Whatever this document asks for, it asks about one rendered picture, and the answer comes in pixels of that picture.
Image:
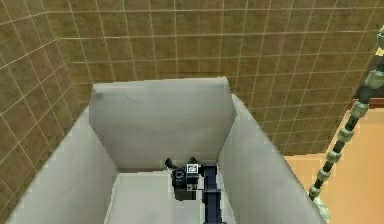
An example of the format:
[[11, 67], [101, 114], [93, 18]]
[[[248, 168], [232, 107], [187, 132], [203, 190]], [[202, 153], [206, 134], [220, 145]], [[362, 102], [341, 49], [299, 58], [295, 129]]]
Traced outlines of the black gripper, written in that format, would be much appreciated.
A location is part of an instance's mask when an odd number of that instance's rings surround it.
[[[198, 164], [198, 160], [195, 157], [190, 157], [188, 164]], [[175, 199], [178, 201], [195, 200], [198, 175], [188, 173], [184, 168], [177, 168], [170, 158], [165, 160], [165, 166], [169, 169], [175, 169], [171, 174]]]

